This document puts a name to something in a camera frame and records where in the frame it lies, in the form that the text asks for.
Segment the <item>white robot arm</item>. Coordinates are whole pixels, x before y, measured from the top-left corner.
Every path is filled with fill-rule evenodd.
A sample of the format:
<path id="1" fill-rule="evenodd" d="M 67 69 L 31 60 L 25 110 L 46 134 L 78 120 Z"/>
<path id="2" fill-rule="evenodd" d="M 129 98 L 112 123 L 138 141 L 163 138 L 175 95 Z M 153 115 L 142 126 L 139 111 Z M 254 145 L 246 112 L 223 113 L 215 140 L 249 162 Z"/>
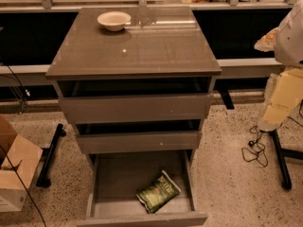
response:
<path id="1" fill-rule="evenodd" d="M 303 1 L 297 2 L 279 26 L 262 36 L 254 48 L 273 51 L 276 61 L 285 66 L 282 73 L 269 77 L 258 120 L 261 131 L 274 131 L 303 100 Z"/>

